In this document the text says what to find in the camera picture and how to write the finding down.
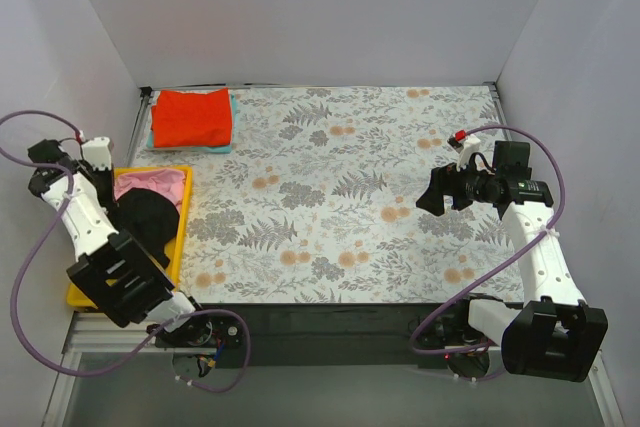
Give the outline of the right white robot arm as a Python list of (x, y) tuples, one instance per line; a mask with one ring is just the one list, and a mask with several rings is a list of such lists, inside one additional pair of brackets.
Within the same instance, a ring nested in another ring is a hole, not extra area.
[(510, 307), (471, 292), (443, 304), (412, 334), (429, 353), (475, 354), (495, 345), (511, 374), (582, 382), (601, 347), (608, 320), (591, 307), (575, 285), (557, 231), (553, 198), (546, 183), (533, 179), (526, 142), (498, 141), (493, 159), (480, 152), (474, 135), (449, 139), (456, 162), (436, 167), (416, 205), (437, 217), (474, 203), (494, 207), (516, 250), (524, 289), (523, 305)]

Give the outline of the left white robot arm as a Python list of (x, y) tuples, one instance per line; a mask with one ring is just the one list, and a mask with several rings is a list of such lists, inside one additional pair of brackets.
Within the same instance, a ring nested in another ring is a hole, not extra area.
[(207, 314), (177, 289), (189, 169), (115, 173), (106, 137), (82, 144), (79, 159), (53, 139), (27, 155), (37, 166), (28, 189), (60, 211), (75, 255), (67, 275), (87, 305), (119, 327), (147, 323), (169, 346), (240, 346), (236, 318)]

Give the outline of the black t-shirt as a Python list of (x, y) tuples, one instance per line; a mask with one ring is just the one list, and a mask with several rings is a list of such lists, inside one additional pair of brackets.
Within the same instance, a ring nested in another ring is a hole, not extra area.
[(129, 232), (164, 269), (170, 265), (165, 246), (175, 239), (179, 221), (175, 205), (155, 191), (133, 188), (117, 200), (115, 226)]

